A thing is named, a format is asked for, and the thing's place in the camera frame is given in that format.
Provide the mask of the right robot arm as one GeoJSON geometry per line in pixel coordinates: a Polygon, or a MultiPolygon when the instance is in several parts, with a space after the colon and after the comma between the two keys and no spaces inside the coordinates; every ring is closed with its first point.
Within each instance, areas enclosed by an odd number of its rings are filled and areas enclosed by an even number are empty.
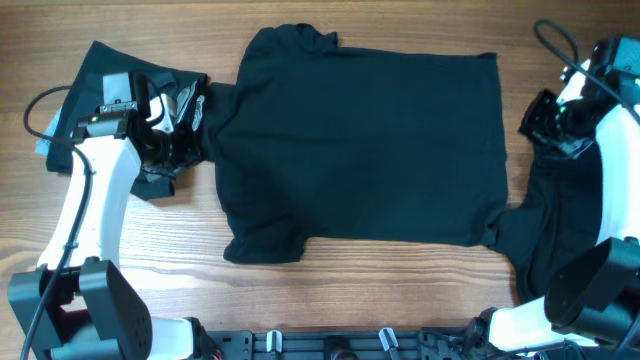
{"type": "Polygon", "coordinates": [[[639,355],[639,40],[599,40],[565,59],[560,93],[540,92],[520,132],[534,146],[523,203],[498,226],[521,303],[485,314],[476,346],[494,358],[558,348],[639,355]]]}

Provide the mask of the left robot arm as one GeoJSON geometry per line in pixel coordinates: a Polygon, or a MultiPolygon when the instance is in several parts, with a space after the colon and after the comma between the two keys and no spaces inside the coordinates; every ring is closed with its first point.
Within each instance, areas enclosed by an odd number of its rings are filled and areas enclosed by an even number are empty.
{"type": "Polygon", "coordinates": [[[36,268],[15,274],[8,300],[25,340],[23,358],[216,359],[197,319],[150,314],[119,269],[130,191],[173,181],[197,164],[197,120],[141,73],[107,74],[103,102],[57,138],[72,155],[68,192],[36,268]]]}

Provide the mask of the black polo shirt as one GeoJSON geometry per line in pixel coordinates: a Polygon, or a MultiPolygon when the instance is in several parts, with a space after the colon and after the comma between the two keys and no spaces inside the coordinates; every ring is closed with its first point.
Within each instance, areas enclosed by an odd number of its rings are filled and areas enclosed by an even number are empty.
{"type": "Polygon", "coordinates": [[[202,130],[233,263],[297,262],[312,237],[489,245],[508,197],[493,53],[267,27],[210,84],[202,130]]]}

